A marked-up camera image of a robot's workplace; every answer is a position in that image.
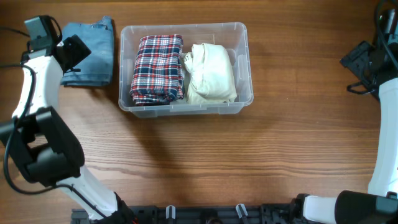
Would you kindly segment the red plaid cloth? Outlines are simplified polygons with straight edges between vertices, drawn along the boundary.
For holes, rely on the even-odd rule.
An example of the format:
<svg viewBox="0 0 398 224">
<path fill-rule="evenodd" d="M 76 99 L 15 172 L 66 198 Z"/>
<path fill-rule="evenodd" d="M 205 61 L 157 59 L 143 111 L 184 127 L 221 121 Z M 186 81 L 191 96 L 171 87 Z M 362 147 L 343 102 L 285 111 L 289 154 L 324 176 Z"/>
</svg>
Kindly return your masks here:
<svg viewBox="0 0 398 224">
<path fill-rule="evenodd" d="M 179 34 L 140 39 L 129 94 L 137 106 L 168 105 L 184 98 Z"/>
</svg>

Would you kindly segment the white printed t-shirt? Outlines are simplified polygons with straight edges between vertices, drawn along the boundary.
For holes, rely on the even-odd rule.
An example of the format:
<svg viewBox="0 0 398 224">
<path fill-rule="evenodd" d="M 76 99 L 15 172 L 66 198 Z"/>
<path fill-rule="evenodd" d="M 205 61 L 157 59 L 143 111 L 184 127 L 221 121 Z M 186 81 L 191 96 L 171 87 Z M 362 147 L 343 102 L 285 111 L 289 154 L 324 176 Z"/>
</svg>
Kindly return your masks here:
<svg viewBox="0 0 398 224">
<path fill-rule="evenodd" d="M 183 98 L 179 99 L 179 100 L 175 100 L 174 104 L 176 104 L 176 105 L 187 104 L 187 90 L 188 90 L 188 86 L 190 83 L 190 74 L 187 71 L 187 69 L 185 68 L 185 64 L 184 64 L 185 56 L 186 56 L 186 53 L 182 53 L 181 57 L 180 57 L 180 62 L 181 62 L 181 66 L 182 66 L 182 76 L 183 76 L 183 85 L 182 85 Z"/>
</svg>

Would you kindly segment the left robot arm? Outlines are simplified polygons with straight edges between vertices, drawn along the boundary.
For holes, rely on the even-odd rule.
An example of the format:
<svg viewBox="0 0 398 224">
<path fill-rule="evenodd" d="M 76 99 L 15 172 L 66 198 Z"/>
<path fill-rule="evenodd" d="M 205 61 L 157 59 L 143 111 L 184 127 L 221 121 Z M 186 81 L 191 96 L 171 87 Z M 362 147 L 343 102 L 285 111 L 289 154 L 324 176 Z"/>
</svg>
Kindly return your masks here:
<svg viewBox="0 0 398 224">
<path fill-rule="evenodd" d="M 62 36 L 51 16 L 24 22 L 29 37 L 20 63 L 21 97 L 1 124 L 7 184 L 24 195 L 60 189 L 88 214 L 90 223 L 138 223 L 134 212 L 85 166 L 83 148 L 57 113 L 60 80 L 91 53 L 77 35 Z"/>
</svg>

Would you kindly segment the blue denim cloth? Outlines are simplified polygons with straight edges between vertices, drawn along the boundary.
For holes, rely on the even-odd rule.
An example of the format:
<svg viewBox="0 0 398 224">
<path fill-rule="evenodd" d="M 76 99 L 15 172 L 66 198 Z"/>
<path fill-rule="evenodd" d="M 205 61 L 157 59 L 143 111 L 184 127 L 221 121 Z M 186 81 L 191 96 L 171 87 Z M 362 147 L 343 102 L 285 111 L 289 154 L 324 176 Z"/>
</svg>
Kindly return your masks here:
<svg viewBox="0 0 398 224">
<path fill-rule="evenodd" d="M 104 16 L 92 24 L 71 22 L 63 30 L 64 38 L 79 36 L 91 50 L 89 56 L 75 66 L 77 71 L 65 73 L 64 86 L 105 86 L 111 83 L 114 65 L 113 20 Z"/>
</svg>

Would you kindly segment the cream cloth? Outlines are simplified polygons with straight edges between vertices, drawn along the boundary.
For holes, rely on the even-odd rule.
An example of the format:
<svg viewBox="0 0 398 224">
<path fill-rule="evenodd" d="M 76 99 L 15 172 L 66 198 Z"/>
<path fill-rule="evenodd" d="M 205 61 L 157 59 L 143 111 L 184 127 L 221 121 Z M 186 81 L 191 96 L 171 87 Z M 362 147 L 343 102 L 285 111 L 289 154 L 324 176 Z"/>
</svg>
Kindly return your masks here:
<svg viewBox="0 0 398 224">
<path fill-rule="evenodd" d="M 182 61 L 189 73 L 188 104 L 232 103 L 236 99 L 232 64 L 222 45 L 194 44 Z"/>
</svg>

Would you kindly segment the clear plastic storage bin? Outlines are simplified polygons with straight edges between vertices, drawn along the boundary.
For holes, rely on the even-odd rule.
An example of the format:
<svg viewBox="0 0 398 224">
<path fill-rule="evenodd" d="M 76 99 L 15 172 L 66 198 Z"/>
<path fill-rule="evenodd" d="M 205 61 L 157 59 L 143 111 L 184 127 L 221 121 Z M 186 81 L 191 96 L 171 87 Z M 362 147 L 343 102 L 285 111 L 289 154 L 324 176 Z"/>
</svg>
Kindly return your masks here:
<svg viewBox="0 0 398 224">
<path fill-rule="evenodd" d="M 144 36 L 157 34 L 180 34 L 183 39 L 182 52 L 184 53 L 191 51 L 193 44 L 209 43 L 225 47 L 233 68 L 237 98 L 230 103 L 218 104 L 190 105 L 185 100 L 180 100 L 171 102 L 169 105 L 136 106 L 129 91 L 139 42 Z M 119 52 L 119 107 L 138 118 L 187 114 L 237 114 L 254 100 L 248 31 L 241 22 L 126 26 L 121 31 Z"/>
</svg>

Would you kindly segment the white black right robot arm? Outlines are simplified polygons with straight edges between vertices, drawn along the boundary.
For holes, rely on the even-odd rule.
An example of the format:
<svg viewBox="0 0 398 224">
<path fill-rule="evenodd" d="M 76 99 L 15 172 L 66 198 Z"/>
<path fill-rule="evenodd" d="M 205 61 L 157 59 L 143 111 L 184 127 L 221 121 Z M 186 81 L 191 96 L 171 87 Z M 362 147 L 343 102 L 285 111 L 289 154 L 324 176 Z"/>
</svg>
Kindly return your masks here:
<svg viewBox="0 0 398 224">
<path fill-rule="evenodd" d="M 397 9 L 375 16 L 373 42 L 361 42 L 340 60 L 359 80 L 347 91 L 372 95 L 381 106 L 376 165 L 368 191 L 345 190 L 337 197 L 299 194 L 290 204 L 290 223 L 397 223 Z"/>
</svg>

